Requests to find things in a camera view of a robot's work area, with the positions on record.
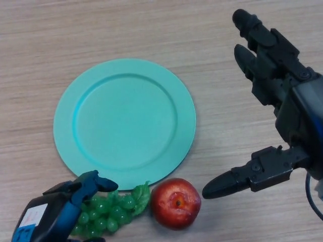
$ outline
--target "black cable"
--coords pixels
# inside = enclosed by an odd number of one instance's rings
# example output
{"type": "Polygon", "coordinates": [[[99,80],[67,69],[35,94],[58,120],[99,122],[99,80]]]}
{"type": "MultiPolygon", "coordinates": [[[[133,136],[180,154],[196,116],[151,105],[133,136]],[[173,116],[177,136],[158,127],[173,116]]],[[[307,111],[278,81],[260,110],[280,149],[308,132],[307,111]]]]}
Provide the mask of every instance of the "black cable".
{"type": "Polygon", "coordinates": [[[310,189],[310,179],[311,176],[309,173],[307,173],[306,175],[306,179],[305,179],[305,191],[306,191],[306,196],[307,196],[307,200],[311,206],[311,208],[314,210],[314,212],[317,214],[317,216],[323,220],[323,214],[319,211],[319,209],[317,208],[317,206],[315,205],[312,195],[311,195],[311,189],[310,189]]]}

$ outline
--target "white label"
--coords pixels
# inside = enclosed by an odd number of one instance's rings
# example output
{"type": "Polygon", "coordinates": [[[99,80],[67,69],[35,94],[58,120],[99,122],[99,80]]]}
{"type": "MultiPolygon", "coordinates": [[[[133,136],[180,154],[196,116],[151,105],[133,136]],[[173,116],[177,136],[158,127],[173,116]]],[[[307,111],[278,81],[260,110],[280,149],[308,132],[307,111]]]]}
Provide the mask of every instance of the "white label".
{"type": "Polygon", "coordinates": [[[35,224],[35,226],[38,226],[42,216],[44,215],[47,205],[48,204],[46,203],[33,208],[29,208],[26,211],[25,216],[23,217],[19,227],[32,225],[32,224],[35,224]]]}

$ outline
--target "wood grain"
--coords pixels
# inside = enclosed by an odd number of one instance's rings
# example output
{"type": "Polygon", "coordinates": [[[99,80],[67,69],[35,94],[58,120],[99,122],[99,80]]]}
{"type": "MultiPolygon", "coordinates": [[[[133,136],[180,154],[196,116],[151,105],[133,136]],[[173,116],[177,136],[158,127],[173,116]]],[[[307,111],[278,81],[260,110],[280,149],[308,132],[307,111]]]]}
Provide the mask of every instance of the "wood grain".
{"type": "MultiPolygon", "coordinates": [[[[235,44],[245,44],[232,23],[238,8],[281,31],[306,66],[323,72],[321,0],[0,1],[0,241],[10,241],[30,199],[74,178],[56,152],[52,119],[67,86],[97,63],[144,58],[183,80],[198,127],[189,156],[171,177],[191,181],[200,193],[252,152],[283,144],[273,109],[251,94],[234,60],[235,44]]],[[[160,228],[146,214],[109,241],[321,241],[304,179],[297,170],[290,181],[258,193],[203,200],[187,231],[160,228]]]]}

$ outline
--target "blue robotic hand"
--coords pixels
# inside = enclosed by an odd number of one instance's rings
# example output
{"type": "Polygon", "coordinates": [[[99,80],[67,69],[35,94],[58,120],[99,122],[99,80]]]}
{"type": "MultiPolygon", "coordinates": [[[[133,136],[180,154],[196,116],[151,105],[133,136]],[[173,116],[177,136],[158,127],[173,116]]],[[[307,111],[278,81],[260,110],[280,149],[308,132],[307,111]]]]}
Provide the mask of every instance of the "blue robotic hand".
{"type": "MultiPolygon", "coordinates": [[[[115,182],[98,176],[98,171],[80,175],[75,181],[57,184],[32,199],[15,228],[12,242],[80,242],[68,239],[82,212],[81,205],[97,192],[118,189],[115,182]]],[[[105,242],[92,238],[84,242],[105,242]]]]}

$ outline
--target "grape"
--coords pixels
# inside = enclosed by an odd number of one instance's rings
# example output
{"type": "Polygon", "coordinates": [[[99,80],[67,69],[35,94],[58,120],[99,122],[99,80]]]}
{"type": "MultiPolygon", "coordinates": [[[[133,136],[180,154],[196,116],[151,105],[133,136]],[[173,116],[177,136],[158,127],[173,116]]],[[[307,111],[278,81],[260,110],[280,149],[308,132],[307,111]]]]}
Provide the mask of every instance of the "grape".
{"type": "Polygon", "coordinates": [[[106,228],[109,232],[114,233],[118,230],[118,223],[111,217],[106,221],[106,228]]]}
{"type": "Polygon", "coordinates": [[[83,231],[83,228],[79,224],[76,224],[75,227],[73,228],[73,231],[71,232],[71,235],[81,235],[82,231],[83,231]]]}
{"type": "Polygon", "coordinates": [[[110,216],[115,219],[119,225],[124,225],[128,221],[127,212],[119,206],[112,207],[110,216]]]}
{"type": "Polygon", "coordinates": [[[113,192],[108,193],[107,199],[111,199],[113,204],[116,204],[118,202],[119,192],[118,190],[115,190],[113,192]]]}
{"type": "Polygon", "coordinates": [[[87,212],[88,207],[86,206],[86,204],[85,204],[85,203],[82,203],[82,205],[81,205],[81,209],[82,209],[82,212],[87,212]]]}
{"type": "Polygon", "coordinates": [[[95,208],[101,200],[102,198],[99,195],[94,195],[90,200],[90,206],[95,208]]]}
{"type": "Polygon", "coordinates": [[[85,236],[87,238],[101,237],[102,231],[98,230],[92,224],[87,227],[85,236]]]}
{"type": "Polygon", "coordinates": [[[106,220],[104,218],[99,218],[94,222],[94,225],[97,230],[104,230],[106,229],[106,220]]]}
{"type": "Polygon", "coordinates": [[[82,212],[78,222],[79,224],[86,224],[89,221],[89,215],[86,212],[82,212]]]}
{"type": "Polygon", "coordinates": [[[101,200],[101,201],[97,202],[95,208],[99,214],[108,213],[110,210],[110,206],[108,206],[108,204],[106,203],[106,200],[101,200]]]}
{"type": "Polygon", "coordinates": [[[89,220],[96,220],[99,217],[99,213],[96,210],[89,211],[89,220]]]}
{"type": "Polygon", "coordinates": [[[132,219],[133,219],[132,214],[130,212],[127,212],[127,219],[125,221],[125,224],[131,223],[132,219]]]}
{"type": "Polygon", "coordinates": [[[119,202],[120,207],[131,210],[136,206],[136,202],[131,195],[125,195],[119,202]]]}

